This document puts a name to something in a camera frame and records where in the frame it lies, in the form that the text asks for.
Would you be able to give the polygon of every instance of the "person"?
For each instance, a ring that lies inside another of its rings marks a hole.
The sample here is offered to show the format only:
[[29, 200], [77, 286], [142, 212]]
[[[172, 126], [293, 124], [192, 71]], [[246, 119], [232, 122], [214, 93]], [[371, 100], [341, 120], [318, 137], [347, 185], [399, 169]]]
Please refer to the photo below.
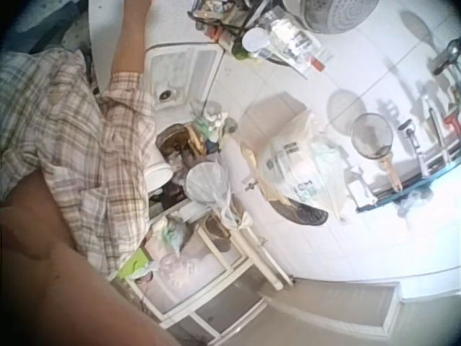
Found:
[[36, 344], [177, 345], [107, 280], [148, 230], [155, 123], [139, 83], [150, 7], [125, 0], [97, 97], [80, 52], [2, 53], [1, 306]]

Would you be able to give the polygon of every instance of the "white tiled wall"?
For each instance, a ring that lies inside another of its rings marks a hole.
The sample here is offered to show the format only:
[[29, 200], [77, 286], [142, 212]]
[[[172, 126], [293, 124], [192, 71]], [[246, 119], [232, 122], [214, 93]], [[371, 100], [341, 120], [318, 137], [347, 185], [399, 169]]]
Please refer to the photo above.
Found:
[[[415, 15], [425, 24], [408, 20]], [[432, 201], [413, 209], [407, 219], [397, 217], [393, 205], [359, 215], [349, 205], [347, 225], [330, 218], [322, 227], [299, 226], [276, 214], [257, 189], [245, 191], [245, 184], [252, 181], [251, 170], [238, 145], [245, 140], [260, 150], [270, 136], [308, 108], [344, 147], [350, 163], [360, 164], [371, 187], [389, 186], [383, 170], [352, 148], [349, 126], [363, 112], [384, 113], [394, 130], [411, 117], [424, 150], [434, 147], [434, 138], [420, 124], [424, 108], [418, 85], [426, 87], [438, 111], [446, 109], [447, 87], [454, 78], [444, 72], [435, 79], [427, 63], [436, 50], [460, 35], [459, 12], [442, 0], [380, 0], [357, 29], [318, 36], [334, 59], [310, 81], [267, 62], [254, 65], [224, 58], [209, 100], [219, 102], [240, 126], [235, 140], [223, 150], [224, 162], [234, 192], [254, 218], [255, 231], [268, 239], [267, 248], [288, 272], [335, 281], [386, 280], [451, 269], [449, 275], [405, 281], [406, 298], [461, 288], [460, 168], [435, 182]], [[411, 148], [396, 130], [394, 135], [395, 168], [402, 176], [412, 175], [418, 164]]]

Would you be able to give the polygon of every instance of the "plaid shirt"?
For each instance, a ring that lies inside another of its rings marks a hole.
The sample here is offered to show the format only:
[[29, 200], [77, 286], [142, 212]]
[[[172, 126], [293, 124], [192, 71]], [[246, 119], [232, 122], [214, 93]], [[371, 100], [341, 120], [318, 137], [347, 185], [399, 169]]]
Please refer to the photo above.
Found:
[[140, 74], [117, 73], [95, 97], [80, 52], [1, 57], [1, 200], [41, 167], [77, 250], [104, 275], [148, 230], [144, 169], [156, 131], [139, 83]]

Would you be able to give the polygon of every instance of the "faucet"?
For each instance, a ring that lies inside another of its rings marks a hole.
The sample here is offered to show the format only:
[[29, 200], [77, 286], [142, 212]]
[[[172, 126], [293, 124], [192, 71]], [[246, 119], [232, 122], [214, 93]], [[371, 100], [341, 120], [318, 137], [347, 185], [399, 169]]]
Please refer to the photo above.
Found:
[[455, 65], [458, 70], [457, 60], [461, 56], [461, 37], [451, 40], [447, 47], [434, 59], [431, 72], [440, 75], [448, 66]]

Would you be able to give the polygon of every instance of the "white bucket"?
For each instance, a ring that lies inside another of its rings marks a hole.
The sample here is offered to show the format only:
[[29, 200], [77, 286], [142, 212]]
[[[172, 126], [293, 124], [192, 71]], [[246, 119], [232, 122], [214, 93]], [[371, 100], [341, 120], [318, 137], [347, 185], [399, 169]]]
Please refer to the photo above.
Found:
[[152, 192], [164, 186], [173, 177], [171, 166], [165, 162], [159, 149], [153, 147], [151, 160], [144, 172], [147, 191]]

